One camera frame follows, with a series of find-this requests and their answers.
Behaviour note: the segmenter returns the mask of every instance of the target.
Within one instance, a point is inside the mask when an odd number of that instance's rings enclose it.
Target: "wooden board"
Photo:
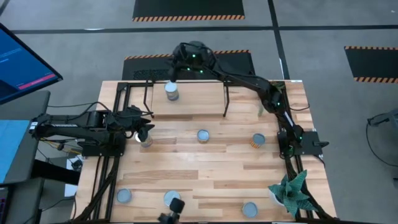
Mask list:
[[[113,106],[117,82],[103,82],[99,101]],[[286,81],[292,108],[308,106],[303,83]],[[143,90],[132,91],[134,102],[141,102]],[[278,125],[273,114],[258,117],[259,98],[243,87],[230,88],[230,106],[225,118],[220,116],[176,116],[155,118],[156,127],[150,134],[154,144],[147,149],[128,141],[120,160],[116,191],[127,188],[133,200],[128,204],[113,202],[111,222],[156,222],[160,213],[168,213],[164,193],[177,190],[186,206],[181,222],[250,222],[290,221],[284,207],[270,200],[267,186],[279,183],[285,175],[285,163],[279,158],[276,139]],[[309,130],[313,128],[310,110],[292,111],[293,119]],[[208,144],[199,144],[196,132],[210,132]],[[250,138],[262,133],[265,146],[254,149]],[[88,158],[81,172],[76,193],[77,214],[91,199],[98,158]],[[313,156],[302,156],[308,170],[308,189],[327,213],[335,216],[325,169]],[[107,193],[101,204],[104,217]],[[246,218],[241,207],[254,202],[259,214]]]
[[[178,83],[180,97],[167,99],[164,84],[155,84],[152,111],[160,115],[222,115],[225,109],[224,86],[221,82]]]

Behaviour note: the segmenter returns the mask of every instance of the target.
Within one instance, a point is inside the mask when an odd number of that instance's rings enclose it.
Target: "computer screen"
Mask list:
[[[0,23],[0,105],[60,80],[58,72]]]

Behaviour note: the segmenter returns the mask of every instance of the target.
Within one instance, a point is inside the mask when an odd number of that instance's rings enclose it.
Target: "gray floor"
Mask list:
[[[269,26],[267,1],[244,0],[244,21],[131,22],[134,1],[11,0],[0,22],[14,30],[132,27]],[[398,23],[396,0],[274,0],[280,26],[389,25]],[[326,171],[342,220],[397,223],[394,171],[370,152],[366,118],[398,107],[398,86],[356,83],[345,45],[398,46],[398,30],[281,32],[291,79],[303,80],[315,127],[322,140]],[[125,56],[165,54],[181,41],[200,40],[214,50],[248,49],[256,73],[281,79],[272,31],[164,32],[124,34],[24,34],[19,37],[53,65],[64,81],[50,86],[51,105],[95,101],[103,80],[120,80]],[[79,108],[49,110],[78,113]],[[369,130],[374,150],[398,164],[398,140],[388,124]],[[53,150],[44,149],[50,157]],[[71,206],[49,210],[42,223],[65,221]]]

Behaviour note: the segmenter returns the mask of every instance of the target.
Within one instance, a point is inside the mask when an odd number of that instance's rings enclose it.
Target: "wooden table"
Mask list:
[[[103,82],[98,101],[112,108],[118,82]],[[303,83],[285,83],[290,106],[307,107]],[[144,88],[134,87],[129,104],[144,110],[143,96]],[[162,118],[155,114],[152,119],[155,128],[150,131],[154,144],[141,148],[137,142],[128,141],[120,159],[115,192],[130,189],[133,200],[120,204],[115,197],[112,222],[157,222],[160,213],[170,211],[163,201],[168,190],[177,190],[185,201],[181,222],[292,220],[284,207],[272,202],[267,189],[269,185],[279,183],[286,173],[285,162],[279,158],[276,138],[279,129],[275,116],[264,112],[258,117],[259,98],[247,88],[230,87],[229,97],[231,102],[225,118],[220,115]],[[148,88],[147,104],[151,103],[152,88]],[[310,110],[292,111],[292,116],[304,129],[314,128]],[[199,129],[209,130],[207,144],[197,141]],[[251,147],[250,139],[254,133],[265,135],[266,145],[259,149]],[[84,162],[76,193],[77,214],[91,200],[97,160],[97,157],[89,157]],[[327,213],[335,216],[323,164],[313,156],[302,156],[302,162],[308,170],[309,191]],[[100,217],[104,217],[107,198],[106,192]],[[246,202],[258,206],[256,218],[249,219],[242,214]]]

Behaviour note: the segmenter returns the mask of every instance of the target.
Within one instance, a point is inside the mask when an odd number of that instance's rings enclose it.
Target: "green plant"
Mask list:
[[[296,216],[297,209],[318,211],[311,202],[308,195],[301,193],[301,187],[307,176],[307,170],[299,173],[295,179],[289,182],[287,175],[280,184],[269,186],[268,189],[275,194],[279,202],[283,203],[293,217]]]

